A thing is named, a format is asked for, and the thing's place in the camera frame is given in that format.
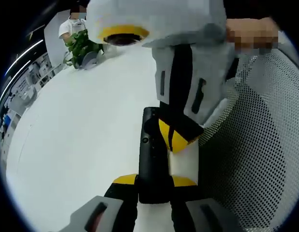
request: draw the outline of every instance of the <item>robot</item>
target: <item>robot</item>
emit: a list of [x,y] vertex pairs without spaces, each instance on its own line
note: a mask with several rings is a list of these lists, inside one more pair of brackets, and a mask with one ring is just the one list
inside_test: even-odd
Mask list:
[[236,54],[225,22],[222,0],[91,0],[90,40],[152,49],[160,107],[144,109],[139,173],[116,179],[61,232],[132,232],[138,201],[170,202],[176,232],[242,231],[231,212],[168,167],[168,152],[196,140],[228,105],[225,80]]

